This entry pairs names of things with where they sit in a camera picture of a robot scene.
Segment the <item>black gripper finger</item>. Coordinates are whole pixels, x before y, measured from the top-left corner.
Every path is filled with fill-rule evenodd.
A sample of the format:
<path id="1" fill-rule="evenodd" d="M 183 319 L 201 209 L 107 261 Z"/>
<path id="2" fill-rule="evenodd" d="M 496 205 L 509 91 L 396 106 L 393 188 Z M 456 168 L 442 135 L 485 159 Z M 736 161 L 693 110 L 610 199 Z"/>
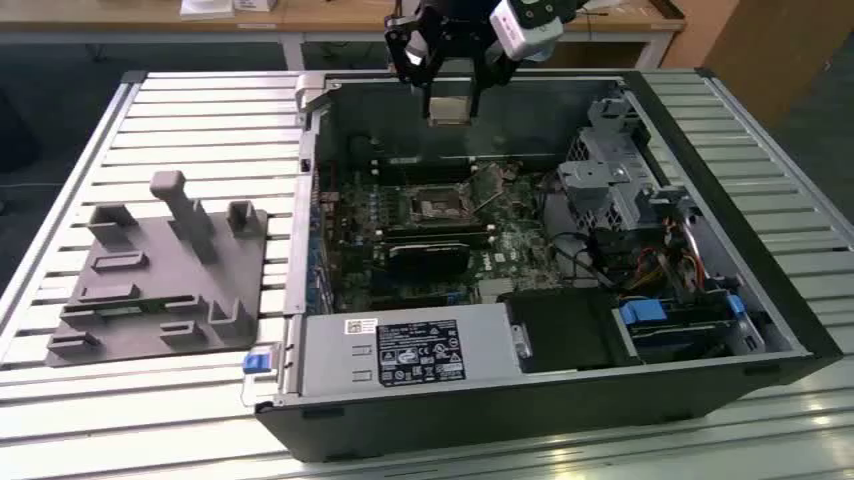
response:
<path id="1" fill-rule="evenodd" d="M 414 63 L 406 51 L 413 35 L 418 33 L 420 18 L 417 14 L 408 16 L 389 15 L 384 18 L 384 40 L 390 56 L 393 73 L 402 84 L 417 88 L 420 95 L 420 113 L 424 119 L 429 116 L 429 101 L 434 72 L 430 70 L 429 54 Z"/>
<path id="2" fill-rule="evenodd" d="M 480 95 L 493 86 L 508 84 L 518 67 L 518 61 L 510 59 L 500 46 L 490 46 L 472 57 L 472 76 L 469 81 L 468 115 L 477 116 Z"/>

